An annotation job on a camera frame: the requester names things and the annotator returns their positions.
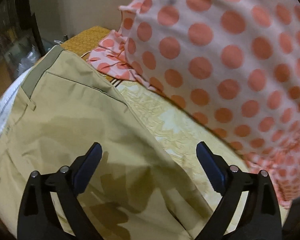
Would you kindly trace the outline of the left polka dot pillow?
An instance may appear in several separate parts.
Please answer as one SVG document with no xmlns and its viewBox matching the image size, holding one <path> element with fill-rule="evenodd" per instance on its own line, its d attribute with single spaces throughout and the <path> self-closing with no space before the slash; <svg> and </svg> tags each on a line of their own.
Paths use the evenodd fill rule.
<svg viewBox="0 0 300 240">
<path fill-rule="evenodd" d="M 137 81 L 267 170 L 279 203 L 300 197 L 298 0 L 132 0 L 88 62 Z"/>
</svg>

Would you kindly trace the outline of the dark cabinet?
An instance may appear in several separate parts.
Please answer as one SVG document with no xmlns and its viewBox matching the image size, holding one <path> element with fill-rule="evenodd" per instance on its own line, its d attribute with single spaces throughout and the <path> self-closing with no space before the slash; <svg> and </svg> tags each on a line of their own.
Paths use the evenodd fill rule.
<svg viewBox="0 0 300 240">
<path fill-rule="evenodd" d="M 0 0 L 0 54 L 15 80 L 46 53 L 30 0 Z"/>
</svg>

